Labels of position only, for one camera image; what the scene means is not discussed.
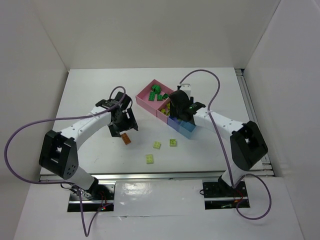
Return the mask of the green lego curved brick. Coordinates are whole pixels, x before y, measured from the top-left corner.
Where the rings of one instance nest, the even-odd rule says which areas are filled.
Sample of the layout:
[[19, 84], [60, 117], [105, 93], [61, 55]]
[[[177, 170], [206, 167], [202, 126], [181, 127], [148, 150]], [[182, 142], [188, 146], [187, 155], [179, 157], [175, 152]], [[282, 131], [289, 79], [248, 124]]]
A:
[[151, 87], [151, 90], [152, 92], [154, 92], [156, 95], [159, 95], [162, 91], [161, 87], [157, 84], [154, 84], [152, 87]]

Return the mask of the orange lego plate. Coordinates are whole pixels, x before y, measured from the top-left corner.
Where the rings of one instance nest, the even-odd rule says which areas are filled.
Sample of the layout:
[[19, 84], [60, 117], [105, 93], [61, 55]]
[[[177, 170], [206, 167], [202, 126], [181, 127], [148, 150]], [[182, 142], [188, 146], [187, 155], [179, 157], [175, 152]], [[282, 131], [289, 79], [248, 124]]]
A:
[[121, 136], [121, 139], [123, 140], [125, 145], [128, 145], [131, 143], [131, 139], [129, 138], [129, 136], [126, 133], [123, 133], [120, 136]]

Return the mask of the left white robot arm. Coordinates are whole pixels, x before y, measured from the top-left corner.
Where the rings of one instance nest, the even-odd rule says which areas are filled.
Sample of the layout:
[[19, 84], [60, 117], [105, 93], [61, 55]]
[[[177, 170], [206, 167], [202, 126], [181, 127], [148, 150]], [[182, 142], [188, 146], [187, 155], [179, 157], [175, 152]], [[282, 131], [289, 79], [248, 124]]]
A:
[[103, 127], [108, 127], [111, 136], [116, 138], [121, 137], [125, 131], [138, 130], [131, 103], [132, 99], [119, 91], [115, 98], [97, 102], [85, 118], [70, 127], [61, 131], [48, 131], [39, 157], [40, 166], [75, 184], [92, 198], [108, 195], [109, 190], [79, 166], [78, 150]]

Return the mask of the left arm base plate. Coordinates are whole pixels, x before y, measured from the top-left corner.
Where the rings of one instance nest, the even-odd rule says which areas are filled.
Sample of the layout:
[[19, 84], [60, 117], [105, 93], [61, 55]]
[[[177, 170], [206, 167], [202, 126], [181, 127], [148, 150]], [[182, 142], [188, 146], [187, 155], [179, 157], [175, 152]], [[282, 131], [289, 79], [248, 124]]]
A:
[[[84, 190], [80, 189], [81, 199], [83, 204], [83, 212], [96, 212], [101, 208], [101, 212], [113, 212], [114, 211], [114, 199], [115, 199], [115, 182], [107, 182], [103, 184], [105, 187], [104, 193], [101, 191], [96, 195], [92, 196]], [[68, 213], [79, 213], [80, 208], [80, 197], [77, 193], [77, 189], [73, 186], [70, 191], [67, 212]]]

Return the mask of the pale lime slope brick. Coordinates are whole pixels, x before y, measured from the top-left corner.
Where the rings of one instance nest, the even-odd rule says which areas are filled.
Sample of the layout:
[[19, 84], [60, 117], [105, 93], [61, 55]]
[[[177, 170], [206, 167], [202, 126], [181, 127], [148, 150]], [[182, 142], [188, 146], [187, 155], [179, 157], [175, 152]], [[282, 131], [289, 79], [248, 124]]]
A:
[[159, 150], [161, 148], [161, 145], [162, 145], [161, 142], [155, 141], [153, 143], [153, 148]]

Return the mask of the dark green lego brick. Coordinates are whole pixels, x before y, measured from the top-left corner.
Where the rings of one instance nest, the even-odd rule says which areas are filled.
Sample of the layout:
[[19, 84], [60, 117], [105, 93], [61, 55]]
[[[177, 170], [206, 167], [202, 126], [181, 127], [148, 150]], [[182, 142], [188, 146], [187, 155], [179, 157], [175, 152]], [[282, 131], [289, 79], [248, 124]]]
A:
[[153, 102], [156, 98], [156, 93], [155, 92], [150, 92], [149, 93], [149, 97], [148, 97], [148, 101]]

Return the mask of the lime lego small brick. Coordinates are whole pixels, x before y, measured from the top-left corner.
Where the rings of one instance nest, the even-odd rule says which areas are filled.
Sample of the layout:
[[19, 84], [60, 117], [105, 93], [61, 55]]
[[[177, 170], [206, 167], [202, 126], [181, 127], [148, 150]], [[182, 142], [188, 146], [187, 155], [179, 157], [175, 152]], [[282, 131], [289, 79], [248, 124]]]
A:
[[166, 111], [169, 112], [171, 109], [171, 102], [166, 104]]

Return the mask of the pale lime square brick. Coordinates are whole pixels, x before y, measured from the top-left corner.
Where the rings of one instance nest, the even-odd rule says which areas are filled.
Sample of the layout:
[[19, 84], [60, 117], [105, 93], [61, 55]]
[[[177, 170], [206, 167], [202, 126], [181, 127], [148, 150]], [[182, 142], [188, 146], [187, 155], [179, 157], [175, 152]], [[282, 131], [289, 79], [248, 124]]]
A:
[[153, 164], [154, 163], [154, 157], [152, 154], [146, 154], [145, 160], [147, 164]]

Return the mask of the dark green lego square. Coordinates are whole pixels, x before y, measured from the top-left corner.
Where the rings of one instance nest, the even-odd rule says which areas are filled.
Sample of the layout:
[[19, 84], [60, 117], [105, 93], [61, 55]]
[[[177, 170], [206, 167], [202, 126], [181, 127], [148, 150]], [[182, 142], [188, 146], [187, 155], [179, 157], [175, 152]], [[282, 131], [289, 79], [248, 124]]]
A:
[[169, 97], [169, 95], [167, 93], [158, 94], [157, 97], [156, 97], [156, 100], [157, 101], [165, 101], [168, 97]]

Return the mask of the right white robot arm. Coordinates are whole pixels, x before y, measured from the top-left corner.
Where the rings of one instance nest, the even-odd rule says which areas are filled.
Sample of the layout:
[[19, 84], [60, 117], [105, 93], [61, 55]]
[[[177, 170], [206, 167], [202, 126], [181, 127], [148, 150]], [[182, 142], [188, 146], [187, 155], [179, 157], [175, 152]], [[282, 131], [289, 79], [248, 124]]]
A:
[[170, 113], [186, 123], [216, 133], [219, 142], [228, 140], [232, 160], [226, 160], [227, 170], [221, 180], [236, 188], [249, 170], [267, 153], [268, 147], [258, 125], [253, 121], [243, 123], [210, 110], [201, 102], [194, 102], [191, 87], [180, 86], [169, 95]]

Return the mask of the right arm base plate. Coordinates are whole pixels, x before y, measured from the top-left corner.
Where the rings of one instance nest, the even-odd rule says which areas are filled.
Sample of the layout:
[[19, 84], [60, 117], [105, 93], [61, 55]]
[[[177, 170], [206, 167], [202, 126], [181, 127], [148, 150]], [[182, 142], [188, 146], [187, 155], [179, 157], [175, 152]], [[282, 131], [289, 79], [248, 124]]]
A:
[[250, 208], [247, 186], [241, 181], [236, 188], [228, 186], [221, 177], [217, 181], [202, 183], [199, 194], [204, 197], [206, 210], [222, 210], [239, 208]]

